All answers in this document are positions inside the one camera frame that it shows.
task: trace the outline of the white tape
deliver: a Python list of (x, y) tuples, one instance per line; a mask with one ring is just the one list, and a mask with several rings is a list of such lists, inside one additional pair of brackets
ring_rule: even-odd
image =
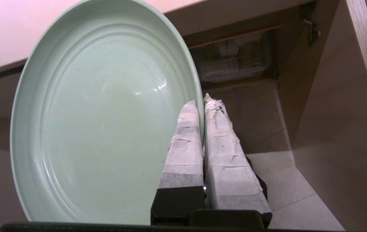
[(205, 164), (210, 208), (270, 212), (259, 181), (232, 129), (225, 105), (205, 98)]
[(168, 147), (159, 188), (203, 185), (203, 152), (196, 101), (185, 104)]

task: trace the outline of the wooden cabinet panel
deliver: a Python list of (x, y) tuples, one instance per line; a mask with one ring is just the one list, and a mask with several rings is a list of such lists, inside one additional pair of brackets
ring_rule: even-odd
[(350, 231), (367, 231), (366, 34), (364, 1), (341, 0), (327, 38), (305, 48), (302, 35), (279, 78), (296, 165)]

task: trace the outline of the floor tile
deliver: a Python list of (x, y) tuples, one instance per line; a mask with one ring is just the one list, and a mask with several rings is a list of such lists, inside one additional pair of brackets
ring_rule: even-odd
[(269, 229), (345, 231), (317, 194), (275, 211)]
[(272, 135), (251, 147), (251, 153), (264, 153), (271, 151), (289, 151), (288, 142), (285, 138), (285, 129)]
[(276, 91), (273, 80), (262, 80), (242, 88), (210, 92), (212, 98), (225, 104), (245, 153), (283, 129)]
[(247, 154), (254, 172), (268, 187), (268, 203), (277, 210), (316, 192), (291, 160), (290, 151)]

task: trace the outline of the plastic container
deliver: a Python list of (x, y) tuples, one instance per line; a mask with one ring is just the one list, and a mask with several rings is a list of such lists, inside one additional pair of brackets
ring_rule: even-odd
[(255, 77), (271, 64), (269, 36), (247, 34), (191, 50), (202, 83)]

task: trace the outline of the green plate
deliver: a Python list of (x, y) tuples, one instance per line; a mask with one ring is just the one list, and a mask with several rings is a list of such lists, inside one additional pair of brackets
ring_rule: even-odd
[(149, 224), (198, 75), (182, 37), (138, 0), (82, 1), (44, 33), (13, 104), (10, 151), (29, 220)]

